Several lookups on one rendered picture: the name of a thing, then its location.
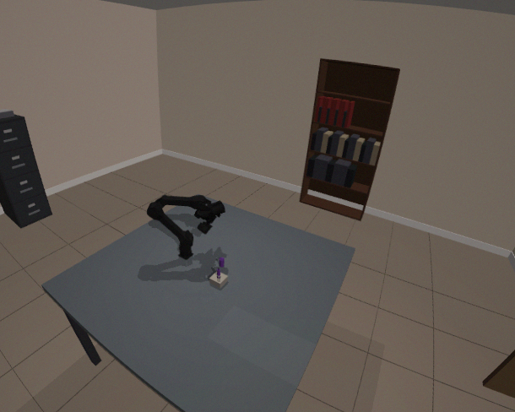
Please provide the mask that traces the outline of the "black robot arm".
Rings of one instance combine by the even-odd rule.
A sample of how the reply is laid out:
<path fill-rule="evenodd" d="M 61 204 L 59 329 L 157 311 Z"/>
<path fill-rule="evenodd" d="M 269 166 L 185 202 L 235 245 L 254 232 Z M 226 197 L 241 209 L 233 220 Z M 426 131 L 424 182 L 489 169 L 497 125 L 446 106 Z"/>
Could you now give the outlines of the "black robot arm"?
<path fill-rule="evenodd" d="M 221 201 L 211 203 L 211 201 L 209 201 L 204 195 L 195 195 L 191 197 L 162 195 L 149 205 L 147 215 L 154 220 L 159 220 L 165 227 L 173 232 L 175 236 L 177 236 L 180 242 L 179 256 L 186 260 L 193 255 L 193 235 L 189 230 L 183 230 L 181 227 L 176 225 L 164 214 L 162 208 L 166 205 L 188 206 L 196 209 L 194 216 L 198 219 L 202 218 L 203 220 L 208 220 L 212 215 L 222 214 L 225 212 L 224 204 L 222 204 Z"/>

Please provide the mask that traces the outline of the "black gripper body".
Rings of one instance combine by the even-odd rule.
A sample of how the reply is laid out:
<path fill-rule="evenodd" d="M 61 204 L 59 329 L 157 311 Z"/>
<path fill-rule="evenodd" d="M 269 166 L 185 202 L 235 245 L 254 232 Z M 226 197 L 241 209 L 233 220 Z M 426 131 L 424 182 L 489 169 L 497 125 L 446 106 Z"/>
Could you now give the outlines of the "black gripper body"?
<path fill-rule="evenodd" d="M 210 219 L 207 220 L 205 224 L 200 223 L 198 226 L 198 230 L 203 232 L 205 235 L 209 232 L 209 224 L 212 224 L 212 222 L 215 220 L 216 216 L 212 215 Z"/>

